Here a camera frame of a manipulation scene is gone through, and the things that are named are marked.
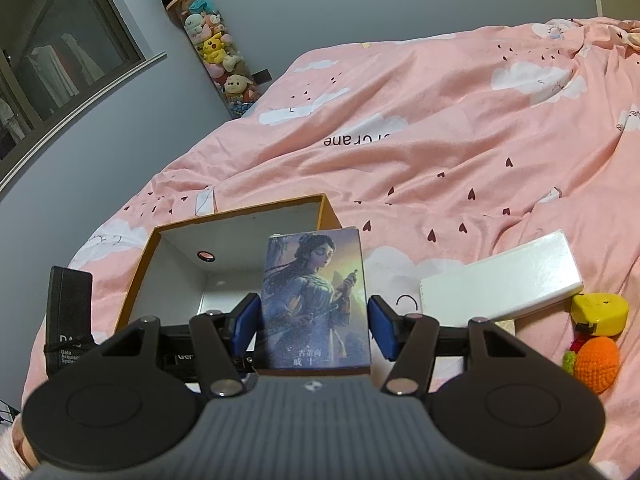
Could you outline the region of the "person's left hand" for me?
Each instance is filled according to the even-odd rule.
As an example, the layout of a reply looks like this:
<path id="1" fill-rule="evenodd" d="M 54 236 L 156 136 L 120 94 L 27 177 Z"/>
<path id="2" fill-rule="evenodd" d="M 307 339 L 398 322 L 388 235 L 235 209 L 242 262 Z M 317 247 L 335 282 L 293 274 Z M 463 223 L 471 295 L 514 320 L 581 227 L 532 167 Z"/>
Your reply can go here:
<path id="1" fill-rule="evenodd" d="M 38 466 L 32 446 L 25 437 L 21 415 L 1 431 L 0 464 L 7 479 L 25 479 Z"/>

